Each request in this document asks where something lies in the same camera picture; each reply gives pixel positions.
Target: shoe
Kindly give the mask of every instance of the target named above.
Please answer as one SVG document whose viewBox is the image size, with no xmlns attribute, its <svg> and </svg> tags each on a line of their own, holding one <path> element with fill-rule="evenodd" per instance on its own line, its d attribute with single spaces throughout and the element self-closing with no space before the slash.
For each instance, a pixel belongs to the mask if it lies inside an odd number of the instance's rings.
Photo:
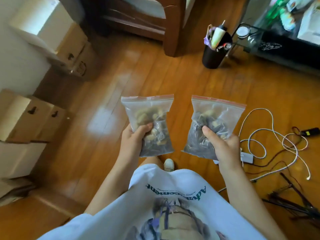
<svg viewBox="0 0 320 240">
<path fill-rule="evenodd" d="M 168 158 L 164 161 L 164 170 L 166 172 L 172 172 L 174 171 L 174 162 L 172 161 L 172 159 Z"/>
</svg>

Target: charging cable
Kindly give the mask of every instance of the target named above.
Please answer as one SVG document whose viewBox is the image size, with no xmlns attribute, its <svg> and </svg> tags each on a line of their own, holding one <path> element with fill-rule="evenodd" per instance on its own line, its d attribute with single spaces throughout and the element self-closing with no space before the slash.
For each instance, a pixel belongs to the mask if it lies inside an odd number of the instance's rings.
<svg viewBox="0 0 320 240">
<path fill-rule="evenodd" d="M 286 134 L 286 135 L 284 136 L 284 135 L 280 134 L 279 132 L 275 131 L 275 130 L 274 130 L 274 127 L 273 127 L 273 125 L 274 125 L 273 115 L 272 115 L 272 113 L 270 112 L 270 110 L 268 110 L 268 109 L 266 109 L 266 108 L 256 108 L 256 109 L 251 110 L 250 113 L 248 113 L 248 115 L 245 117 L 245 119 L 244 119 L 243 122 L 242 122 L 240 131 L 239 131 L 239 137 L 240 137 L 240 135 L 241 135 L 242 128 L 243 128 L 243 126 L 244 126 L 244 124 L 245 124 L 245 121 L 246 121 L 246 119 L 248 118 L 248 116 L 249 116 L 252 112 L 254 112 L 255 110 L 259 110 L 259 109 L 266 110 L 266 111 L 268 111 L 268 112 L 270 113 L 271 118 L 272 118 L 272 129 L 266 129 L 266 128 L 257 129 L 257 130 L 255 130 L 254 132 L 251 133 L 251 135 L 249 136 L 248 139 L 243 139 L 243 140 L 240 141 L 240 143 L 243 142 L 243 141 L 248 141 L 248 150 L 249 150 L 249 153 L 252 154 L 252 155 L 253 155 L 254 157 L 256 157 L 256 158 L 263 159 L 263 158 L 265 158 L 265 157 L 267 156 L 267 150 L 266 150 L 266 148 L 264 147 L 264 145 L 262 145 L 262 143 L 260 143 L 260 142 L 257 141 L 257 140 L 251 139 L 251 137 L 252 137 L 255 133 L 257 133 L 258 131 L 262 131 L 262 130 L 272 131 L 272 132 L 274 133 L 274 136 L 275 136 L 275 137 L 277 138 L 277 140 L 281 143 L 282 147 L 283 147 L 284 149 L 286 149 L 287 151 L 289 151 L 289 152 L 291 152 L 291 153 L 294 153 L 294 154 L 295 154 L 295 158 L 294 158 L 294 160 L 293 160 L 290 164 L 288 164 L 288 166 L 285 166 L 285 167 L 280 168 L 280 169 L 278 169 L 278 170 L 274 170 L 274 171 L 268 172 L 268 173 L 263 174 L 263 175 L 261 175 L 261 176 L 259 176 L 259 177 L 250 179 L 250 181 L 256 181 L 256 180 L 258 180 L 258 179 L 260 179 L 260 178 L 263 178 L 263 177 L 265 177 L 265 176 L 267 176 L 267 175 L 269 175 L 269 174 L 276 173 L 276 172 L 280 172 L 280 171 L 282 171 L 282 170 L 290 167 L 291 165 L 293 165 L 293 164 L 297 161 L 298 158 L 300 158 L 301 161 L 302 161 L 302 162 L 304 163 L 304 165 L 306 166 L 306 169 L 308 170 L 308 174 L 309 174 L 306 179 L 307 179 L 307 180 L 310 180 L 310 178 L 311 178 L 311 173 L 310 173 L 309 167 L 308 167 L 308 165 L 306 164 L 306 162 L 298 155 L 298 151 L 302 151 L 302 150 L 304 150 L 304 149 L 306 149 L 306 148 L 308 147 L 308 140 L 307 140 L 305 137 L 301 136 L 301 137 L 306 141 L 306 145 L 305 145 L 304 148 L 298 149 L 298 148 L 296 147 L 296 145 L 287 138 L 289 135 L 294 135 L 294 133 L 289 133 L 289 134 Z M 250 150 L 250 141 L 255 141 L 255 142 L 257 142 L 259 145 L 262 146 L 262 148 L 264 149 L 264 155 L 263 155 L 262 157 L 258 157 L 258 156 L 254 155 L 254 154 L 251 152 L 251 150 Z M 285 145 L 285 144 L 284 144 L 285 141 L 288 141 L 292 146 L 290 147 L 290 146 Z"/>
</svg>

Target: graphic t-shirt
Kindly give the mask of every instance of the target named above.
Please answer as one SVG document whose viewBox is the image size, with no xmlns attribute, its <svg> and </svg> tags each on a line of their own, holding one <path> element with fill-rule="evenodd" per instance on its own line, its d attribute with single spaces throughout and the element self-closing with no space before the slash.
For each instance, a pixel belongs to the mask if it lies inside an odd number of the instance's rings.
<svg viewBox="0 0 320 240">
<path fill-rule="evenodd" d="M 81 214 L 39 239 L 259 240 L 265 239 L 200 175 L 135 170 L 129 190 L 91 216 Z"/>
</svg>

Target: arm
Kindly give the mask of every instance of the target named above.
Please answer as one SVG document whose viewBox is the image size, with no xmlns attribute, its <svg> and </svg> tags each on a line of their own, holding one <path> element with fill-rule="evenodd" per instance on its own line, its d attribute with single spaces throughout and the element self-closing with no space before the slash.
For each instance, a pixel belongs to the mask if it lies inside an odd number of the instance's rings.
<svg viewBox="0 0 320 240">
<path fill-rule="evenodd" d="M 128 190 L 130 179 L 138 165 L 142 138 L 151 128 L 152 123 L 140 126 L 133 133 L 129 124 L 123 131 L 119 156 L 85 213 L 91 215 L 98 213 Z"/>
<path fill-rule="evenodd" d="M 224 141 L 206 126 L 202 131 L 214 146 L 230 204 L 267 239 L 286 240 L 241 167 L 239 138 Z"/>
</svg>

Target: trash bin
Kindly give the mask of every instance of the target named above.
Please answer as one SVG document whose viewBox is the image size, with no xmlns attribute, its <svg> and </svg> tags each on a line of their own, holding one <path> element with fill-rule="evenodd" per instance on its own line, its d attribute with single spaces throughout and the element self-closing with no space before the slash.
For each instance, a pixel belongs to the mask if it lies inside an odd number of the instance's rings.
<svg viewBox="0 0 320 240">
<path fill-rule="evenodd" d="M 223 45 L 224 43 L 232 44 L 231 35 L 227 32 L 224 34 L 217 47 Z M 206 68 L 216 69 L 219 67 L 220 63 L 227 53 L 228 50 L 225 50 L 224 48 L 221 48 L 219 50 L 212 50 L 208 45 L 206 45 L 202 56 L 202 64 Z"/>
</svg>

